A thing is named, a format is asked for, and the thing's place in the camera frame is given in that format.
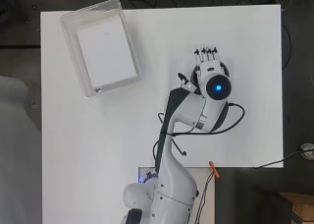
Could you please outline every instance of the white table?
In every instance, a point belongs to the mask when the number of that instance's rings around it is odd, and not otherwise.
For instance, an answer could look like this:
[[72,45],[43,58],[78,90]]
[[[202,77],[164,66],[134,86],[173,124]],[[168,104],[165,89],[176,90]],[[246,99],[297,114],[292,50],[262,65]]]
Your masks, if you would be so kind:
[[[196,44],[217,45],[232,72],[230,101],[246,115],[226,134],[178,138],[187,157],[175,156],[188,167],[283,157],[280,6],[125,11],[141,82],[94,99],[80,91],[60,25],[65,13],[41,14],[44,224],[120,223],[123,189],[138,167],[153,166],[157,113],[180,85],[177,72],[195,65]],[[239,115],[232,109],[225,125]]]

